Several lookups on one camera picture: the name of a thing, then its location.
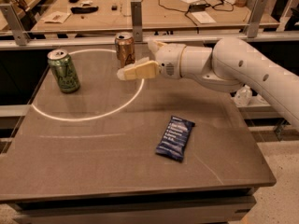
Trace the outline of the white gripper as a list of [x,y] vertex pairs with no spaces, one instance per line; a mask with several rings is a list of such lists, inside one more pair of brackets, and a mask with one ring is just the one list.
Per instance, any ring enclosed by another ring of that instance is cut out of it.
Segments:
[[160,74],[163,77],[180,79],[180,60],[183,50],[186,48],[183,44],[166,44],[161,41],[150,40],[148,48],[152,54],[155,54],[156,61],[149,57],[142,58],[135,63],[125,65],[117,72],[120,80],[136,80],[156,78]]

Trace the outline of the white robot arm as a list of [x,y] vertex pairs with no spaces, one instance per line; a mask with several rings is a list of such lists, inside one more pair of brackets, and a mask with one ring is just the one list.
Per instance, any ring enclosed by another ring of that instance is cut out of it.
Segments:
[[149,41],[154,58],[121,68],[121,80],[159,75],[189,78],[213,91],[235,92],[248,85],[299,130],[299,76],[272,62],[247,42],[226,37],[213,48]]

